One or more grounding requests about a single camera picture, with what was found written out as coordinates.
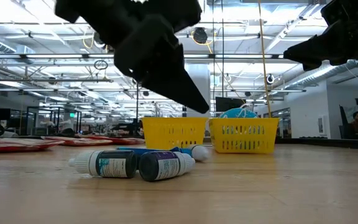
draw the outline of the bottle cap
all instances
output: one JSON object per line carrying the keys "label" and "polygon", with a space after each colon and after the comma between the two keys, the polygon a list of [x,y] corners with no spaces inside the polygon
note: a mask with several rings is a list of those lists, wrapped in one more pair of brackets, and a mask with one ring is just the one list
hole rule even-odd
{"label": "bottle cap", "polygon": [[90,159],[94,152],[82,152],[75,159],[70,159],[68,165],[81,174],[90,174]]}
{"label": "bottle cap", "polygon": [[190,145],[191,155],[196,161],[205,161],[211,157],[211,150],[202,145]]}
{"label": "bottle cap", "polygon": [[183,175],[184,173],[187,173],[194,168],[196,161],[189,154],[181,152],[174,153],[178,156],[180,160],[180,170],[178,175]]}

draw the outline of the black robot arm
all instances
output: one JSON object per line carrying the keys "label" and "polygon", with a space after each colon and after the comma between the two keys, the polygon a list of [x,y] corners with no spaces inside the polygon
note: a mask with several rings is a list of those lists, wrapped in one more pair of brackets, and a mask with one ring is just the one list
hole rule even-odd
{"label": "black robot arm", "polygon": [[197,0],[57,0],[55,13],[72,23],[80,16],[86,20],[114,48],[115,66],[144,88],[200,113],[209,110],[174,35],[200,21]]}
{"label": "black robot arm", "polygon": [[358,0],[333,0],[321,15],[328,25],[323,34],[284,52],[284,58],[302,63],[304,70],[320,67],[323,60],[341,65],[358,59]]}

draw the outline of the purple label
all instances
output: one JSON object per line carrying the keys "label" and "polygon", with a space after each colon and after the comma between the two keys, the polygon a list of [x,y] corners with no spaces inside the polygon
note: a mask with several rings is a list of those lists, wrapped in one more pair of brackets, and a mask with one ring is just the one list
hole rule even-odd
{"label": "purple label", "polygon": [[155,155],[155,157],[158,160],[161,160],[161,159],[178,159],[178,156],[173,152],[149,152],[149,153]]}

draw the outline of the yellow plastic basket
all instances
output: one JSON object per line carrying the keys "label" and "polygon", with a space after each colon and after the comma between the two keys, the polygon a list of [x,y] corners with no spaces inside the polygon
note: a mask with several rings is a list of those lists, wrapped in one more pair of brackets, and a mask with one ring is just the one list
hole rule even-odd
{"label": "yellow plastic basket", "polygon": [[211,140],[220,153],[272,153],[280,118],[213,118]]}
{"label": "yellow plastic basket", "polygon": [[207,118],[142,118],[148,149],[202,144]]}

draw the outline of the plastic bottle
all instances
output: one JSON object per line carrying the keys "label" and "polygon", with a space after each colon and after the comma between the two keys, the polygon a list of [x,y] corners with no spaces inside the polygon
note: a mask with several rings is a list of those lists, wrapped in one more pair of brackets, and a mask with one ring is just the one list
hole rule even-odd
{"label": "plastic bottle", "polygon": [[190,145],[186,149],[181,149],[180,152],[189,154],[196,161],[205,161],[211,157],[211,150],[202,145]]}
{"label": "plastic bottle", "polygon": [[189,154],[170,151],[146,152],[140,157],[139,172],[146,181],[163,180],[189,172],[196,161]]}
{"label": "plastic bottle", "polygon": [[[142,148],[131,148],[131,147],[118,147],[117,150],[134,151],[138,158],[138,163],[139,163],[140,156],[145,154],[146,152],[161,151],[160,149],[142,149]],[[211,150],[209,150],[207,147],[202,145],[190,145],[188,146],[188,148],[183,148],[183,149],[179,147],[174,147],[170,151],[189,154],[196,161],[205,161],[211,157]]]}
{"label": "plastic bottle", "polygon": [[133,151],[93,151],[78,154],[68,165],[81,174],[133,178],[137,161]]}

